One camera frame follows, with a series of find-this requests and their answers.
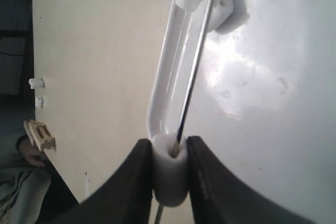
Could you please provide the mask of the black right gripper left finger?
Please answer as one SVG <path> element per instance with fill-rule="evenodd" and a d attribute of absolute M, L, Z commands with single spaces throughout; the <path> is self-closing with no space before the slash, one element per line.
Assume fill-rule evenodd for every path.
<path fill-rule="evenodd" d="M 152 178 L 152 144 L 141 139 L 97 191 L 51 223 L 148 223 Z"/>

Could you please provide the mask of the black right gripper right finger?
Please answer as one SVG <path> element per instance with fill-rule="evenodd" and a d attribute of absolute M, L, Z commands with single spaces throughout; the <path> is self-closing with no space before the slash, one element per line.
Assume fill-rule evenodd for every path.
<path fill-rule="evenodd" d="M 186 143 L 195 223 L 311 223 L 239 180 L 201 137 L 190 136 Z"/>

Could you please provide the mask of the person hand at table edge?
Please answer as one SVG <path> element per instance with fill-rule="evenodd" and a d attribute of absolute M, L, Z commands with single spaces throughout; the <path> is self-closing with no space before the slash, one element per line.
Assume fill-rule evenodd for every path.
<path fill-rule="evenodd" d="M 46 167 L 46 155 L 31 144 L 27 135 L 21 136 L 17 140 L 16 148 L 29 164 L 36 167 Z"/>

